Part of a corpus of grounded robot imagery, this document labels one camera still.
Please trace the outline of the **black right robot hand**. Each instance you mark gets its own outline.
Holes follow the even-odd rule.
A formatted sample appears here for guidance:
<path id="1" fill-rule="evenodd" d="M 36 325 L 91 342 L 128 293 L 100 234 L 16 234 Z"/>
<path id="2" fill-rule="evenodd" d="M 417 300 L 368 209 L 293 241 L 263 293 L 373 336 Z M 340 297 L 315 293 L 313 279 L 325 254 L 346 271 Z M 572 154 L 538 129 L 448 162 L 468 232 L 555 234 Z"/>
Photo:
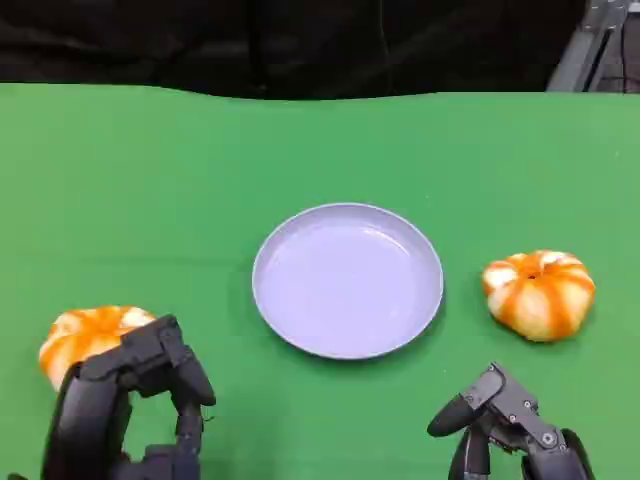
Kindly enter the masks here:
<path id="1" fill-rule="evenodd" d="M 450 479 L 488 479 L 490 446 L 521 452 L 524 479 L 589 480 L 595 477 L 579 436 L 546 422 L 537 398 L 493 362 L 431 420 L 434 438 L 463 433 L 451 460 Z"/>

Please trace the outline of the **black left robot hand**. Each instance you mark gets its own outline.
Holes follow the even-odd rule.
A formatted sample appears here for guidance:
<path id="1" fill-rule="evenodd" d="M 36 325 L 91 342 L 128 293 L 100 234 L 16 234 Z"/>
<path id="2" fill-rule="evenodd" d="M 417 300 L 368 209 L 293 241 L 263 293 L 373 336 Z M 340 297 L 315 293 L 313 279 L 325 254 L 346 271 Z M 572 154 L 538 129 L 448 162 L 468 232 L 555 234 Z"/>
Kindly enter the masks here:
<path id="1" fill-rule="evenodd" d="M 139 461 L 124 453 L 131 393 L 169 393 L 175 440 L 150 445 Z M 210 381 L 184 342 L 178 320 L 160 317 L 123 336 L 119 346 L 73 365 L 52 418 L 44 479 L 197 479 L 204 419 L 216 402 Z"/>

